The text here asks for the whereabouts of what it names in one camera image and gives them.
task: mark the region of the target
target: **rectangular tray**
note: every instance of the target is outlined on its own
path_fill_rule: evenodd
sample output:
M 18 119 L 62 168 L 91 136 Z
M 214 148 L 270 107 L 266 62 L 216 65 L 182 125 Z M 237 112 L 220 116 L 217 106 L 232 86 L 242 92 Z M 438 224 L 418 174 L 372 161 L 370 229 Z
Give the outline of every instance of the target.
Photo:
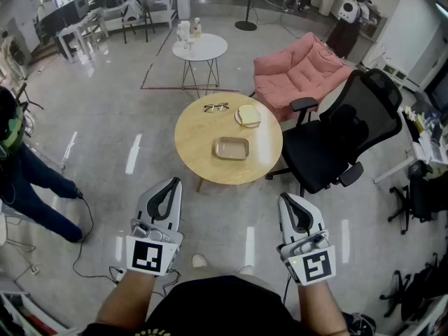
M 215 142 L 215 154 L 224 160 L 245 160 L 249 155 L 249 141 L 234 137 L 218 138 Z

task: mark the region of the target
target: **sneaker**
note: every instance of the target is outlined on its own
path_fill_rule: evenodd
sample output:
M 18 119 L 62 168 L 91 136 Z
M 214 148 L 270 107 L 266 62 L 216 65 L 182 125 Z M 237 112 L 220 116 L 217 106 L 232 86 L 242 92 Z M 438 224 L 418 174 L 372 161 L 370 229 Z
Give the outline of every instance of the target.
M 238 271 L 238 274 L 243 275 L 253 275 L 253 266 L 252 265 L 246 265 L 242 269 Z
M 78 196 L 79 199 L 83 199 L 83 194 L 79 189 L 76 189 L 76 195 Z
M 193 256 L 192 263 L 193 267 L 203 267 L 208 265 L 207 260 L 205 260 L 204 256 L 200 254 Z

